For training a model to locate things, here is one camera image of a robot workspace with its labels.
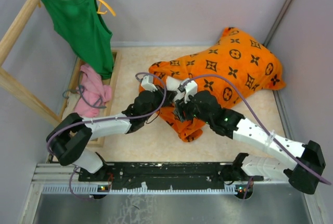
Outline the orange patterned pillowcase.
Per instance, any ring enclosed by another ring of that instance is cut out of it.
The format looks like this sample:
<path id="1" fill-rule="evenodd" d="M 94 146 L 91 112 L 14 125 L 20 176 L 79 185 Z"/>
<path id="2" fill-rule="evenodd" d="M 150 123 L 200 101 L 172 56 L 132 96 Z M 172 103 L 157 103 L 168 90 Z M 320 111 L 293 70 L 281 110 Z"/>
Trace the orange patterned pillowcase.
<path id="1" fill-rule="evenodd" d="M 169 78 L 183 81 L 196 77 L 198 90 L 210 91 L 222 107 L 232 108 L 244 97 L 265 90 L 281 90 L 283 66 L 263 44 L 239 28 L 225 28 L 216 44 L 207 50 L 152 64 L 149 73 L 160 85 Z"/>

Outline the white pillow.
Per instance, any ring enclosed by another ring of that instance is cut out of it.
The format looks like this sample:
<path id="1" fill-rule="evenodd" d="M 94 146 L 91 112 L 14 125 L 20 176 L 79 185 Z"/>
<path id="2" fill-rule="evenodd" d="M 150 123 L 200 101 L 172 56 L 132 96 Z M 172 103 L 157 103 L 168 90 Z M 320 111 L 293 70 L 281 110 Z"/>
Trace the white pillow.
<path id="1" fill-rule="evenodd" d="M 183 82 L 182 80 L 168 76 L 166 79 L 167 91 L 172 91 L 176 92 L 177 94 L 182 94 L 182 92 L 179 90 L 179 87 L 181 86 L 182 82 Z"/>

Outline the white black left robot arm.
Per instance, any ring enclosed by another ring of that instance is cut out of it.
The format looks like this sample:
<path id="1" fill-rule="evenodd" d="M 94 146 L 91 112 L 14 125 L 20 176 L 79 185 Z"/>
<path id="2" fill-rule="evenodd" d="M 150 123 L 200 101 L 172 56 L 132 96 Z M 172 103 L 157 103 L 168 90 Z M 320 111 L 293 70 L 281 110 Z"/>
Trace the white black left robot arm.
<path id="1" fill-rule="evenodd" d="M 90 173 L 98 181 L 107 177 L 103 158 L 88 150 L 93 139 L 113 134 L 129 134 L 142 128 L 161 107 L 170 106 L 175 91 L 143 91 L 119 114 L 109 117 L 84 118 L 71 113 L 46 138 L 47 149 L 62 166 L 73 164 Z"/>

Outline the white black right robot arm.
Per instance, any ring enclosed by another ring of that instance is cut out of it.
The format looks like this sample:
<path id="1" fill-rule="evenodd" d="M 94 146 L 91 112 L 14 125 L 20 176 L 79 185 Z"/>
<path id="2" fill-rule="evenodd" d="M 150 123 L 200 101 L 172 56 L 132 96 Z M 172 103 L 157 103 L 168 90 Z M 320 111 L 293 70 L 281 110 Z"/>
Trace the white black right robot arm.
<path id="1" fill-rule="evenodd" d="M 201 91 L 187 100 L 175 102 L 175 114 L 181 121 L 199 119 L 220 136 L 243 142 L 261 150 L 269 157 L 246 155 L 232 167 L 233 176 L 247 176 L 287 181 L 298 191 L 312 195 L 321 182 L 326 163 L 321 146 L 310 140 L 301 143 L 266 132 L 259 124 L 241 113 L 222 107 L 208 91 Z"/>

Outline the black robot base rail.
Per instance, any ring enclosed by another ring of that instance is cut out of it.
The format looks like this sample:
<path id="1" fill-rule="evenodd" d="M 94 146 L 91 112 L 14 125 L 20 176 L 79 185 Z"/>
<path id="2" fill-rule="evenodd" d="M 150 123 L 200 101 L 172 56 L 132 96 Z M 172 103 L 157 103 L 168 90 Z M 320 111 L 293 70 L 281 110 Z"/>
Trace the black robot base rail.
<path id="1" fill-rule="evenodd" d="M 79 172 L 80 182 L 111 183 L 113 190 L 136 189 L 145 183 L 149 190 L 224 189 L 231 182 L 250 178 L 233 163 L 140 163 L 115 162 L 104 165 L 94 174 Z"/>

